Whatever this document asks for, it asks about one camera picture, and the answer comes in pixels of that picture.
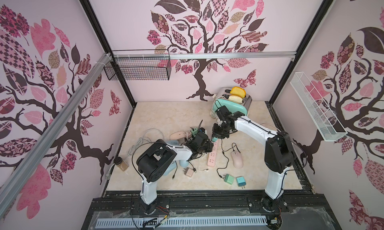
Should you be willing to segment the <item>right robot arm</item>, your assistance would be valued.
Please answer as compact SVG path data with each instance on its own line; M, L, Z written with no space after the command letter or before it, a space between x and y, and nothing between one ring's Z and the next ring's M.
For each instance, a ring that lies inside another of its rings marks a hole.
M267 186L262 197L263 209L276 211L282 200L287 172L295 160L294 148L287 132L277 132L252 121L242 112L231 113L226 106L216 110L219 123L214 124L212 140L229 138L242 132L265 148L265 164L269 169Z

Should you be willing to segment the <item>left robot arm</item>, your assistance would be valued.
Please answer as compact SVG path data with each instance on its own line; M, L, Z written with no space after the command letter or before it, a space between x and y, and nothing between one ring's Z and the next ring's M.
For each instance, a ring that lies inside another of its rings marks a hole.
M213 143L204 128L197 130L184 145L172 145L158 139L138 157L137 172L142 178L140 205L145 214L152 214L157 204L158 180L172 170L171 165L189 166L189 162L213 150Z

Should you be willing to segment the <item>pink charger plug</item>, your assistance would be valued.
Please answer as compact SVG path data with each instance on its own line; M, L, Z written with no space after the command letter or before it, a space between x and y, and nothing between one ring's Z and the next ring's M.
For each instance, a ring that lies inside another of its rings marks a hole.
M191 178L194 175L195 171L191 168L184 169L185 176Z

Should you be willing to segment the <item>green charger plug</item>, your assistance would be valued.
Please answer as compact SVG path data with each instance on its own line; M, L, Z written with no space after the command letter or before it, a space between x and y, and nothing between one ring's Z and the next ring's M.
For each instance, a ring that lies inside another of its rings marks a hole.
M223 179L224 179L224 182L229 184L229 185L232 185L234 183L234 180L235 180L235 178L233 176L229 175L229 174L226 174L223 177Z

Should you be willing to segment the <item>teal charger plug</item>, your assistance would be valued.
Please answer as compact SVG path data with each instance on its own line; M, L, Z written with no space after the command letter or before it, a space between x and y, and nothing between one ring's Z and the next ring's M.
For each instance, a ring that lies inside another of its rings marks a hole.
M236 181L237 181L238 187L245 189L245 186L247 183L244 177L236 177Z

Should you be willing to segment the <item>pink power strip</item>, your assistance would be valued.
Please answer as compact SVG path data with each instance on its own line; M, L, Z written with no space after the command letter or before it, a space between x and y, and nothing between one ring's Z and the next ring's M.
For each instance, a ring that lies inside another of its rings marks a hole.
M213 168L215 167L216 165L216 158L217 158L217 154L218 154L218 147L220 145L220 140L217 140L214 145L213 145L213 148L212 148L212 151L209 153L208 155L208 160L207 160L207 166L209 168Z

